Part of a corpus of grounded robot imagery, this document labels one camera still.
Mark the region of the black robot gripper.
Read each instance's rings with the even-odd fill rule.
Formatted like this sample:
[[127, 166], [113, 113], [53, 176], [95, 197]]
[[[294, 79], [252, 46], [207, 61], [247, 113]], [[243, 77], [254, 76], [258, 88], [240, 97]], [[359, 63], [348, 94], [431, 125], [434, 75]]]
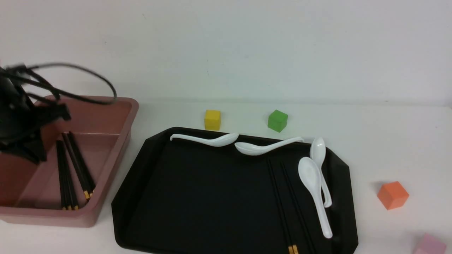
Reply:
[[46, 106], [35, 106], [20, 85], [1, 77], [0, 150], [34, 164], [47, 160], [41, 128], [58, 119], [71, 120], [65, 104], [43, 99]]

